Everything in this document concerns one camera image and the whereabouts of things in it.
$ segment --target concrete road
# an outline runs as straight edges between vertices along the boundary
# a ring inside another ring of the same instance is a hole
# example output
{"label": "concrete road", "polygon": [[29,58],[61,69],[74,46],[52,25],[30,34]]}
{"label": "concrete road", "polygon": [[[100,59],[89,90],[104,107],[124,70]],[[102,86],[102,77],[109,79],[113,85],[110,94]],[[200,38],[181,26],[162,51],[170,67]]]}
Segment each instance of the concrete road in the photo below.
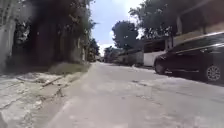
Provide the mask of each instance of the concrete road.
{"label": "concrete road", "polygon": [[45,128],[223,128],[224,87],[95,63]]}

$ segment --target white sky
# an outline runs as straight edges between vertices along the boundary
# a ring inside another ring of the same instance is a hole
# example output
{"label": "white sky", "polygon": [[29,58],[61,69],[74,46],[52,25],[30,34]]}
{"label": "white sky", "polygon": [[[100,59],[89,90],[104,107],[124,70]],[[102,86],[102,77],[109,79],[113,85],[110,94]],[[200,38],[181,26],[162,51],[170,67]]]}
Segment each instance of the white sky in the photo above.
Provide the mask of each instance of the white sky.
{"label": "white sky", "polygon": [[93,30],[93,37],[99,42],[100,53],[104,55],[104,49],[114,46],[113,25],[117,21],[130,20],[136,22],[129,16],[130,8],[136,8],[144,0],[96,0],[91,7],[93,20],[99,23]]}

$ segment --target rubble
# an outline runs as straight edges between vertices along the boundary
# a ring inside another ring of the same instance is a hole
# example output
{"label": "rubble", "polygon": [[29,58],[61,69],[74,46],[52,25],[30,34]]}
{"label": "rubble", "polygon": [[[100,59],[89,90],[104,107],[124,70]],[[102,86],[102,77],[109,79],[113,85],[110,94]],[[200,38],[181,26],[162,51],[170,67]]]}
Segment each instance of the rubble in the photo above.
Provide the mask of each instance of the rubble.
{"label": "rubble", "polygon": [[47,73],[28,73],[19,76],[0,76],[0,128],[6,122],[8,128],[23,121],[33,110],[41,108],[44,100],[63,97],[62,88],[68,86],[81,73],[53,75]]}

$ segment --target car wheel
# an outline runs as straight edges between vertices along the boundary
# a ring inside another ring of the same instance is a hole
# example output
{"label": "car wheel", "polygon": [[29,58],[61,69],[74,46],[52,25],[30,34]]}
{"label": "car wheel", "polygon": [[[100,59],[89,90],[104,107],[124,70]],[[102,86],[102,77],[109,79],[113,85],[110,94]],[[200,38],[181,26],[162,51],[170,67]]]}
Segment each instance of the car wheel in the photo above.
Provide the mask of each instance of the car wheel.
{"label": "car wheel", "polygon": [[163,75],[165,74],[166,68],[161,65],[160,63],[156,62],[155,63],[155,71],[157,74]]}
{"label": "car wheel", "polygon": [[205,77],[210,82],[218,82],[222,78],[221,67],[210,65],[205,69]]}

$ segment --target black car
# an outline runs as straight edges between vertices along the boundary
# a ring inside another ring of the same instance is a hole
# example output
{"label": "black car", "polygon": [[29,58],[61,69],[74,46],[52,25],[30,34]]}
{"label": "black car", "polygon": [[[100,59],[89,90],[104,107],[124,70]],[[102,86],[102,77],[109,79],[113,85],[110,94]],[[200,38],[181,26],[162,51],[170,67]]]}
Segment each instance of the black car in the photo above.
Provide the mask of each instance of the black car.
{"label": "black car", "polygon": [[156,73],[199,73],[208,81],[217,82],[224,77],[224,33],[214,33],[189,39],[154,63]]}

